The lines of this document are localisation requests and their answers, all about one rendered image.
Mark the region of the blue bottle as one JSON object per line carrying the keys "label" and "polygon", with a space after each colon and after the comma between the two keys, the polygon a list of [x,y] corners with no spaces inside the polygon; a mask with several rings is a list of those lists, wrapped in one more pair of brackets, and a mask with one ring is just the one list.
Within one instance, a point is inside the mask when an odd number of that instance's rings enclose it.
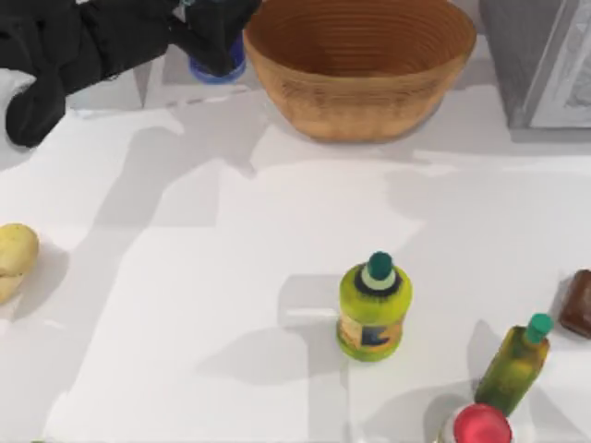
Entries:
{"label": "blue bottle", "polygon": [[215,77],[209,73],[199,62],[190,58],[188,65],[193,77],[199,82],[207,85],[223,85],[235,82],[246,71],[247,61],[243,41],[243,34],[240,34],[230,48],[230,57],[234,68],[226,75]]}

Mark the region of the brown woven basket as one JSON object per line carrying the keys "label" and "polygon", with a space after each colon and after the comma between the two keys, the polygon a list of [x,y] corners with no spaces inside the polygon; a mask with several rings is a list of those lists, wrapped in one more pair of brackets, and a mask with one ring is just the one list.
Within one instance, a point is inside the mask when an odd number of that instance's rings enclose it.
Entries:
{"label": "brown woven basket", "polygon": [[473,52],[476,28],[451,0],[265,0],[244,44],[295,130],[378,142],[434,111]]}

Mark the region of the wide green bottle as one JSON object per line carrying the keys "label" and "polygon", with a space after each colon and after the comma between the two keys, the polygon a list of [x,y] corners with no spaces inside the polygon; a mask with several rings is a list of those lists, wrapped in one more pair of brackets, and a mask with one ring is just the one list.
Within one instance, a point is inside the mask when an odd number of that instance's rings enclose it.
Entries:
{"label": "wide green bottle", "polygon": [[339,286],[336,333],[343,352],[361,362],[392,355],[412,298],[411,280],[386,252],[377,251],[349,269]]}

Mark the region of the grey cabinet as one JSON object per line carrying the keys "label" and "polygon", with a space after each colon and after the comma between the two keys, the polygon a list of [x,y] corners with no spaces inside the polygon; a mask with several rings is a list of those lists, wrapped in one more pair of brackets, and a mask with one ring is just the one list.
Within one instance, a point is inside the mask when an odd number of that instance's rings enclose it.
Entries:
{"label": "grey cabinet", "polygon": [[591,0],[479,0],[507,123],[591,129]]}

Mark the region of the slim green bottle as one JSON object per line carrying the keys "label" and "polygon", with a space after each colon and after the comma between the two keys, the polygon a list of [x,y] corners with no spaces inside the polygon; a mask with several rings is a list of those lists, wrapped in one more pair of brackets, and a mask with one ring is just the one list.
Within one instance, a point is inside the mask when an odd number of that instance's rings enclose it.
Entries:
{"label": "slim green bottle", "polygon": [[554,322],[534,314],[527,325],[513,326],[504,336],[474,394],[482,403],[509,417],[537,380],[549,354]]}

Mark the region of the dark brown bread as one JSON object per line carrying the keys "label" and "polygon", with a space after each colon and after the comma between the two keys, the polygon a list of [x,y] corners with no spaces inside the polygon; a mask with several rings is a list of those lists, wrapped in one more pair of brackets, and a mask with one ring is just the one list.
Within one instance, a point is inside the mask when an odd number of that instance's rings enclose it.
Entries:
{"label": "dark brown bread", "polygon": [[591,340],[590,269],[579,269],[574,273],[562,300],[559,322],[565,329]]}

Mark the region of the red capped bottle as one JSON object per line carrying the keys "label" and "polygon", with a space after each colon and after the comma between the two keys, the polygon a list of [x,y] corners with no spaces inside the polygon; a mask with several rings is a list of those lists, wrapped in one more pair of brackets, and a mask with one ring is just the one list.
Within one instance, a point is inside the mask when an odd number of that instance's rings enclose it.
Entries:
{"label": "red capped bottle", "polygon": [[513,443],[513,431],[501,412],[473,403],[448,417],[433,443]]}

